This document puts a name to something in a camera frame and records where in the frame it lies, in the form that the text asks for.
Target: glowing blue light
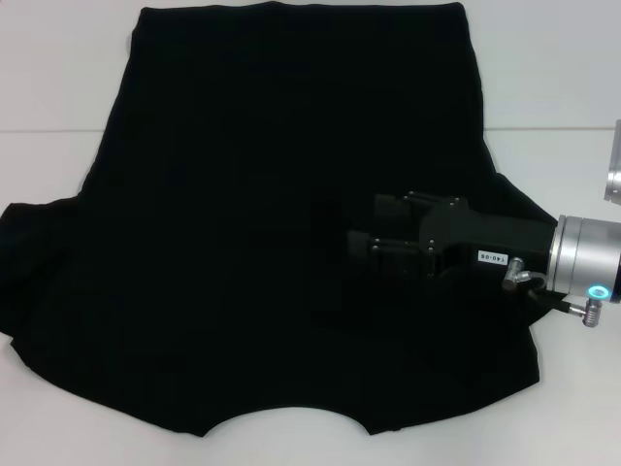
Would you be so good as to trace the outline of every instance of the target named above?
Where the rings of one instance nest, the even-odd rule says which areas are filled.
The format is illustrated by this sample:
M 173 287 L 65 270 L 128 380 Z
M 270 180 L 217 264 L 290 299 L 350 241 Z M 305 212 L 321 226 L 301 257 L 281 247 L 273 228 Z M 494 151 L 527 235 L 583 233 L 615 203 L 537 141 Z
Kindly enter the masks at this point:
M 605 299 L 610 296 L 610 290 L 600 284 L 594 284 L 589 288 L 589 296 L 595 299 Z

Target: white backdrop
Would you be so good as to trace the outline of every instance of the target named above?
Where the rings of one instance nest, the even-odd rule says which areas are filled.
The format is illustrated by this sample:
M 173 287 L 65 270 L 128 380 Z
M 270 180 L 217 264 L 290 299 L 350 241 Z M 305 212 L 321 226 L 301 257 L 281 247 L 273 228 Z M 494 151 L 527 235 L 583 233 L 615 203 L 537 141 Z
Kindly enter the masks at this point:
M 463 3 L 483 79 L 486 140 L 499 171 L 554 216 L 621 220 L 621 207 L 603 200 L 611 128 L 621 118 L 615 87 L 621 83 L 621 60 L 615 60 L 621 3 Z M 0 2 L 0 210 L 77 192 L 140 9 L 200 4 Z M 445 130 L 449 136 L 451 128 Z M 172 434 L 53 387 L 24 367 L 0 335 L 0 464 L 621 464 L 619 309 L 606 306 L 595 330 L 555 313 L 533 333 L 541 383 L 468 416 L 369 437 L 332 413 L 278 410 L 232 419 L 204 439 Z

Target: label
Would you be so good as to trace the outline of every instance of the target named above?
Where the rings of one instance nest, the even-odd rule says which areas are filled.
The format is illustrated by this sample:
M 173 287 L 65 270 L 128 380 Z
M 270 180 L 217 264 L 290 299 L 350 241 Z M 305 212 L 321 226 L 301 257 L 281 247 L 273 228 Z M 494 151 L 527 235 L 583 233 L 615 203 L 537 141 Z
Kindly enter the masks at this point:
M 488 264 L 508 265 L 508 255 L 490 252 L 489 250 L 480 250 L 478 252 L 478 261 L 487 262 Z

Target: black garment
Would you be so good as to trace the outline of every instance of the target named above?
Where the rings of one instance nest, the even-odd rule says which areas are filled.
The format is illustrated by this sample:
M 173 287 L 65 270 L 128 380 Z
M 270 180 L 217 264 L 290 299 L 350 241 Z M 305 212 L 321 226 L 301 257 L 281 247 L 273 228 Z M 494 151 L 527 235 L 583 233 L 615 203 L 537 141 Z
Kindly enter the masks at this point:
M 373 198 L 554 220 L 496 174 L 463 7 L 144 9 L 76 198 L 0 221 L 0 329 L 33 371 L 204 435 L 306 406 L 371 433 L 539 380 L 519 297 L 344 271 Z

